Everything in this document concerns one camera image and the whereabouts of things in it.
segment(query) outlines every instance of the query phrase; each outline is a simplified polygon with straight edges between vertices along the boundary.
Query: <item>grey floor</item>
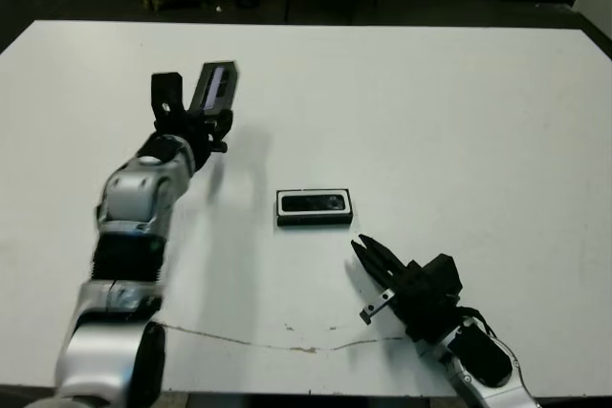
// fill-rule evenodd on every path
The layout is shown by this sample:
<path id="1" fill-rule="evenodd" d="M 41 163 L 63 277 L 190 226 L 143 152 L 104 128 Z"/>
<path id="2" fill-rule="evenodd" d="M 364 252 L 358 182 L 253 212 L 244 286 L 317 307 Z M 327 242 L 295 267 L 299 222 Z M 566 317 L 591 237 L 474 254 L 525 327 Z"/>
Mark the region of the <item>grey floor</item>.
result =
<path id="1" fill-rule="evenodd" d="M 285 0 L 261 0 L 253 10 L 241 10 L 233 0 L 207 0 L 202 5 L 148 11 L 142 0 L 0 0 L 0 53 L 36 19 L 76 19 L 104 21 L 161 21 L 187 23 L 284 24 Z M 391 25 L 446 27 L 510 27 L 583 30 L 612 58 L 612 41 L 583 16 L 565 4 L 537 0 L 293 0 L 289 24 L 310 25 Z M 34 399 L 45 397 L 48 389 L 0 386 L 0 406 L 21 408 Z M 234 397 L 195 396 L 180 408 L 223 405 L 221 408 L 246 406 L 270 408 L 305 405 L 321 408 L 329 404 L 351 408 L 424 408 L 422 399 L 365 399 L 363 397 Z M 452 400 L 433 400 L 431 406 L 462 406 Z M 610 406 L 610 399 L 589 398 L 559 401 L 545 400 L 545 406 Z"/>

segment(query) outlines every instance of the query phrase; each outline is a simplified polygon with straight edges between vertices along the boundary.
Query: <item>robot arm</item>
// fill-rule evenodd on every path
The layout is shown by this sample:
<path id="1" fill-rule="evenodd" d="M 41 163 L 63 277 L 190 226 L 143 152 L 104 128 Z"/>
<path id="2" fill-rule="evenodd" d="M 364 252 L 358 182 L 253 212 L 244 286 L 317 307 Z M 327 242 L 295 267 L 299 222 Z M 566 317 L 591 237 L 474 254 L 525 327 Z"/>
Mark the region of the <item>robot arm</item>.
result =
<path id="1" fill-rule="evenodd" d="M 172 207 L 210 153 L 227 151 L 236 83 L 234 63 L 205 64 L 186 111 L 181 76 L 152 76 L 156 132 L 104 187 L 92 275 L 57 361 L 56 396 L 32 408 L 144 408 L 159 396 L 165 331 L 152 318 Z"/>
<path id="2" fill-rule="evenodd" d="M 523 384 L 520 366 L 508 346 L 497 339 L 479 311 L 457 306 L 463 286 L 451 257 L 441 254 L 424 267 L 404 266 L 385 246 L 360 235 L 352 242 L 365 270 L 383 288 L 361 311 L 366 324 L 390 306 L 405 323 L 406 334 L 432 347 L 447 377 L 470 407 L 536 408 Z"/>

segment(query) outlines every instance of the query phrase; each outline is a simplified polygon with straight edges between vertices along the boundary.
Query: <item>crack on table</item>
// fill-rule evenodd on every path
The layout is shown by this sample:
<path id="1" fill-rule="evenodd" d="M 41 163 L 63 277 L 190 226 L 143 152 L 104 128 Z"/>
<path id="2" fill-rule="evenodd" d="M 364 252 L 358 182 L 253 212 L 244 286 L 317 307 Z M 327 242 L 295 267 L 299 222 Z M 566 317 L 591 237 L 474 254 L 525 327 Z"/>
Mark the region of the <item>crack on table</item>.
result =
<path id="1" fill-rule="evenodd" d="M 330 352 L 340 351 L 342 349 L 350 348 L 351 346 L 358 346 L 361 344 L 372 344 L 372 343 L 381 343 L 384 341 L 405 340 L 404 336 L 389 336 L 387 338 L 380 338 L 380 339 L 361 339 L 359 341 L 351 341 L 350 343 L 342 344 L 335 348 L 316 348 L 314 346 L 310 348 L 303 348 L 303 347 L 298 347 L 298 346 L 285 347 L 285 346 L 275 346 L 273 344 L 252 343 L 250 341 L 243 341 L 241 339 L 229 338 L 227 336 L 221 336 L 219 334 L 199 332 L 197 330 L 185 329 L 183 327 L 179 327 L 176 325 L 168 325 L 164 323 L 160 323 L 160 325 L 166 327 L 169 330 L 175 330 L 177 332 L 183 332 L 183 333 L 189 333 L 189 334 L 196 334 L 198 336 L 203 336 L 205 338 L 218 339 L 220 341 L 226 341 L 228 343 L 233 343 L 233 344 L 240 344 L 242 346 L 252 346 L 254 348 L 274 349 L 277 351 L 290 351 L 293 353 L 305 353 L 305 354 L 316 354 L 319 352 L 330 353 Z"/>

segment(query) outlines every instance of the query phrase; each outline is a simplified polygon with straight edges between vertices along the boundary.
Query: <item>white wall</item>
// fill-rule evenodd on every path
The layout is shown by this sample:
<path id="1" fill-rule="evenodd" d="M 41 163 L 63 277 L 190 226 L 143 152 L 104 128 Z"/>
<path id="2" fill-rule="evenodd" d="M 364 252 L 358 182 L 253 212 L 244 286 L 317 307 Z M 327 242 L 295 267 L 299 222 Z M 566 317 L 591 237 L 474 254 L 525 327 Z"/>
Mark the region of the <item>white wall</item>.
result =
<path id="1" fill-rule="evenodd" d="M 575 9 L 612 38 L 612 0 L 578 0 Z"/>

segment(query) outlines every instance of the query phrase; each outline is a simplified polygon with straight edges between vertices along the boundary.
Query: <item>black rectangular object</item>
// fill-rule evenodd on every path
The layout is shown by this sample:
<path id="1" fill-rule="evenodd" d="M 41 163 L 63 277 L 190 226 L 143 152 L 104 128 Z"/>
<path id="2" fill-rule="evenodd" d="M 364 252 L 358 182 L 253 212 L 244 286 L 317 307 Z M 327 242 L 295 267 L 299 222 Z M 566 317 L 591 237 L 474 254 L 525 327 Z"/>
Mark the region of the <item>black rectangular object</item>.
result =
<path id="1" fill-rule="evenodd" d="M 353 205 L 347 188 L 276 191 L 276 224 L 350 225 Z"/>

